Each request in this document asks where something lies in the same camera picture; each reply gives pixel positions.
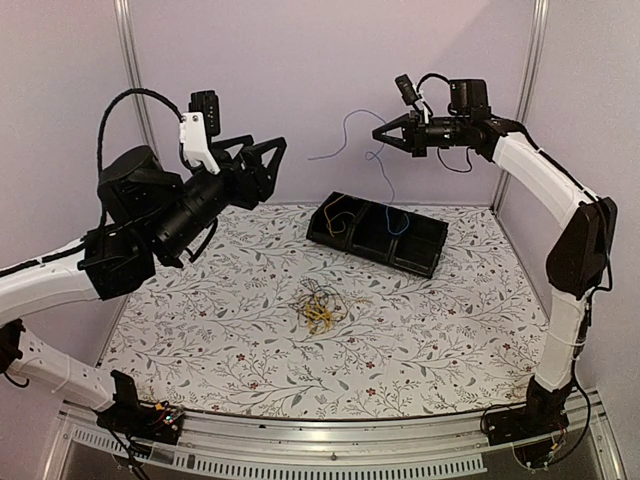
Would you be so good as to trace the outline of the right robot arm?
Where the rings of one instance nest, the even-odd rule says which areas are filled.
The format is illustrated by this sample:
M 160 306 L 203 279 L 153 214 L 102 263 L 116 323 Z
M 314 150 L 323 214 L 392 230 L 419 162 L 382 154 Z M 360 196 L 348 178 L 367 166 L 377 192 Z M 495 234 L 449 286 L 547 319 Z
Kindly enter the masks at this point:
M 446 84 L 446 112 L 436 115 L 422 86 Z M 611 250 L 617 205 L 597 194 L 541 147 L 520 121 L 494 113 L 482 79 L 432 73 L 394 80 L 407 113 L 374 129 L 375 140 L 420 158 L 430 149 L 465 148 L 512 177 L 553 222 L 543 270 L 549 290 L 548 330 L 517 427 L 537 436 L 552 424 L 578 386 L 577 362 L 592 324 L 597 293 L 613 287 Z

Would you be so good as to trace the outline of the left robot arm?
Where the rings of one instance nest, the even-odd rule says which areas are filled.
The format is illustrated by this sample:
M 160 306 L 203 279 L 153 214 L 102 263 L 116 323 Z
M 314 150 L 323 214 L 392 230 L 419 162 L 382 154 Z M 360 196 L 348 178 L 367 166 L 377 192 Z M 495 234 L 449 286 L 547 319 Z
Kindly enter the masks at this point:
M 222 211 L 251 210 L 274 193 L 287 148 L 276 137 L 220 136 L 214 91 L 191 95 L 178 112 L 178 154 L 189 177 L 166 170 L 148 145 L 97 164 L 98 225 L 81 238 L 1 272 L 1 371 L 18 387 L 39 381 L 68 400 L 111 419 L 128 434 L 148 426 L 134 380 L 102 373 L 55 349 L 24 325 L 26 315 L 138 290 L 158 266 L 196 261 Z

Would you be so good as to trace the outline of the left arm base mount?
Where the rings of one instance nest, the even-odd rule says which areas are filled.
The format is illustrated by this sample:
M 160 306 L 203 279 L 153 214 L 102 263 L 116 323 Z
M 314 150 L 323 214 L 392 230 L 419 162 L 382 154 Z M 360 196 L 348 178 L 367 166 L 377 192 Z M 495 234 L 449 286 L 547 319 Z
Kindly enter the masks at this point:
M 185 411 L 162 402 L 155 405 L 116 403 L 97 412 L 97 425 L 130 438 L 176 445 L 182 433 Z

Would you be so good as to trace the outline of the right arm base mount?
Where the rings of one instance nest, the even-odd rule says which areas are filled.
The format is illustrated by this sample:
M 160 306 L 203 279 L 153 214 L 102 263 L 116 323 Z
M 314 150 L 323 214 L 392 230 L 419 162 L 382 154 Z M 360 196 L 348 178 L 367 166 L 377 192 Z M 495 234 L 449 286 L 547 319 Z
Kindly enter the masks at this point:
M 566 443 L 568 426 L 564 411 L 536 420 L 525 406 L 508 404 L 487 407 L 480 419 L 489 445 L 510 445 L 515 460 L 529 471 L 551 465 Z

